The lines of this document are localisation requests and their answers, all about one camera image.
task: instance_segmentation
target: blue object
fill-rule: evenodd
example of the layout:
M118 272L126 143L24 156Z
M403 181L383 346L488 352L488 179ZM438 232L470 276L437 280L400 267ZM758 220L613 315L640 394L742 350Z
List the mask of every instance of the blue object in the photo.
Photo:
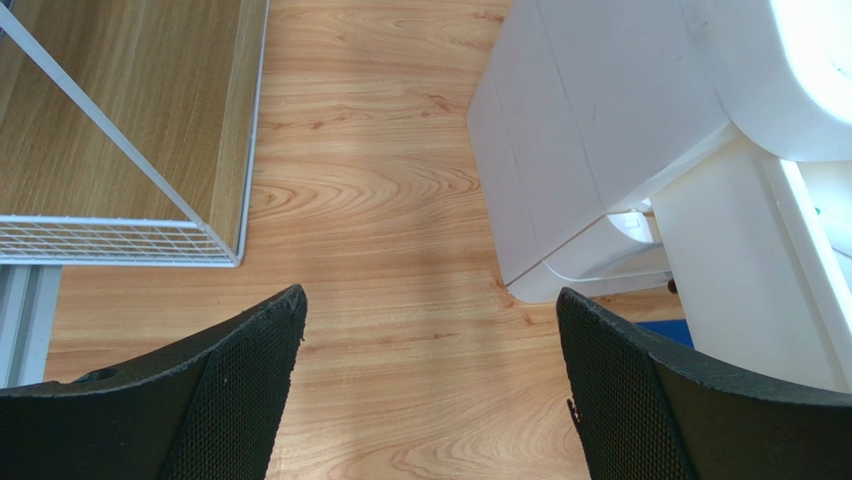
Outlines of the blue object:
M645 327L652 332L659 333L660 335L686 345L689 348L695 348L695 345L692 343L692 335L689 334L689 326L687 326L686 320L639 322L637 325Z

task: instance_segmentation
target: white wire basket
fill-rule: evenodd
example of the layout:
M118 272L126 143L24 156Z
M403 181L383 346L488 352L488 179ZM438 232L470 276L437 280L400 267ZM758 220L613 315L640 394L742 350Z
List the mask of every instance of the white wire basket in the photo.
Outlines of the white wire basket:
M22 215L3 212L0 205L0 264L10 265L126 265L175 267L235 267L245 250L251 176L255 155L257 114L269 3L263 1L263 28L257 80L253 85L250 138L247 146L245 184L236 235L225 242L169 181L156 170L92 98L75 83L36 38L0 0L0 31L4 42L13 41L26 56L76 104L88 119L135 164L163 193L181 215L173 219L85 218L76 216ZM0 159L19 161L19 159ZM0 188L7 188L0 178Z
M229 267L236 255L192 222L0 216L5 264Z

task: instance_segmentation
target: wire mesh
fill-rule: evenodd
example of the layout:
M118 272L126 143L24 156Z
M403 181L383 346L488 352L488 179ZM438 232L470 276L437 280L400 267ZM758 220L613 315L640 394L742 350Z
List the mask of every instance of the wire mesh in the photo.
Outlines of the wire mesh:
M0 220L0 263L203 266L231 264L232 256L187 222Z

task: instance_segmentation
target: wooden floor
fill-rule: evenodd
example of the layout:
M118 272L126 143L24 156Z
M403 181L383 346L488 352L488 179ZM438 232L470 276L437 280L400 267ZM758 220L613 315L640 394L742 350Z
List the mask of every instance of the wooden floor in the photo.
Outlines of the wooden floor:
M66 268L47 377L300 282L269 478L586 478L554 308L501 284L465 128L508 3L273 0L244 265ZM660 291L601 301L682 315Z

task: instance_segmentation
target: white plastic drawer unit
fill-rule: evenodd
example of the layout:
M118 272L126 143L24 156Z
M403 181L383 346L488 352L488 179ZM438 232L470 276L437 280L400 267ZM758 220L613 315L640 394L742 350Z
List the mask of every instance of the white plastic drawer unit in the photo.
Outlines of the white plastic drawer unit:
M699 350L852 391L852 1L515 0L468 126L513 295L674 277Z

